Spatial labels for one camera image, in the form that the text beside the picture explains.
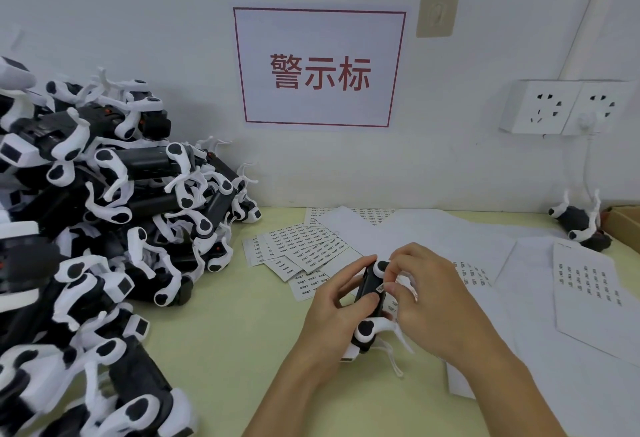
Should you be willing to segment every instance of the wall sign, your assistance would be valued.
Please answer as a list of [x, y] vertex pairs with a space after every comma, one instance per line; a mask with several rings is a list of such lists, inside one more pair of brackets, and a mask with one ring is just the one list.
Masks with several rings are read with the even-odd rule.
[[235, 7], [247, 123], [388, 127], [402, 11]]

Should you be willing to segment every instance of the red border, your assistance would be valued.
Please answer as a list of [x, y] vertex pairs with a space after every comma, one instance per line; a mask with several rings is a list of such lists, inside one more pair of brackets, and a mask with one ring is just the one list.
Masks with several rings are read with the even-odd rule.
[[[394, 75], [394, 86], [391, 90], [391, 104], [389, 105], [389, 117], [387, 125], [356, 125], [346, 123], [313, 123], [313, 122], [268, 122], [261, 120], [248, 120], [246, 117], [246, 101], [244, 99], [244, 81], [242, 76], [242, 61], [240, 61], [240, 40], [238, 39], [238, 24], [236, 19], [236, 11], [292, 11], [292, 12], [351, 12], [362, 14], [402, 14], [402, 29], [400, 31], [400, 44], [398, 45], [398, 58], [396, 60], [396, 73]], [[352, 11], [347, 9], [288, 9], [284, 7], [234, 7], [234, 26], [236, 28], [236, 49], [238, 52], [238, 67], [240, 69], [240, 86], [242, 88], [242, 103], [244, 107], [244, 121], [246, 123], [269, 123], [279, 125], [324, 125], [337, 127], [382, 127], [388, 128], [391, 122], [391, 109], [394, 105], [394, 94], [396, 93], [396, 79], [398, 76], [398, 65], [400, 64], [400, 51], [402, 51], [402, 40], [404, 37], [404, 22], [406, 21], [406, 12], [403, 11]]]

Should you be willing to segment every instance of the hand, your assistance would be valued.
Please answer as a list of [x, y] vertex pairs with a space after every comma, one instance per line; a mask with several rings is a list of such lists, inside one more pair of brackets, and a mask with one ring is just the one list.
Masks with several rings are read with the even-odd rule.
[[340, 299], [360, 285], [362, 276], [355, 275], [375, 260], [375, 255], [359, 258], [316, 290], [298, 341], [285, 365], [304, 368], [318, 384], [337, 373], [353, 332], [360, 321], [375, 310], [380, 296], [368, 294], [347, 307], [342, 307]]
[[[417, 301], [395, 282], [401, 271], [413, 276]], [[417, 243], [398, 248], [391, 254], [384, 282], [398, 302], [397, 321], [403, 332], [463, 374], [511, 353], [453, 263], [428, 248]]]

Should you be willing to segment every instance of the table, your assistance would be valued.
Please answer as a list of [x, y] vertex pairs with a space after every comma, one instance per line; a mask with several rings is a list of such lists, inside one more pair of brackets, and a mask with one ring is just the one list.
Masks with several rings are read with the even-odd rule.
[[[147, 351], [174, 387], [185, 390], [200, 416], [201, 436], [239, 436], [295, 342], [311, 299], [296, 302], [288, 284], [264, 265], [248, 267], [242, 239], [302, 223], [304, 208], [264, 208], [256, 224], [234, 224], [229, 266], [206, 272], [185, 306], [136, 305], [152, 327]], [[479, 223], [552, 228], [546, 215], [452, 212]], [[618, 241], [606, 251], [622, 284], [640, 296], [640, 254]], [[450, 395], [445, 365], [420, 350], [407, 353], [395, 337], [404, 371], [372, 352], [345, 364], [315, 396], [305, 423], [309, 436], [487, 436], [475, 401]]]

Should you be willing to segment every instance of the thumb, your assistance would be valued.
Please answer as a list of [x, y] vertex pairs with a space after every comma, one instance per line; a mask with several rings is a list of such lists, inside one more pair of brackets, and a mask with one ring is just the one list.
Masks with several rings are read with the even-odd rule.
[[379, 300], [380, 296], [372, 292], [362, 297], [355, 304], [345, 307], [343, 311], [348, 321], [352, 322], [353, 326], [356, 327], [361, 320], [368, 318], [369, 315], [375, 311]]
[[385, 290], [396, 298], [399, 307], [409, 307], [415, 304], [415, 297], [411, 290], [398, 282], [386, 282]]

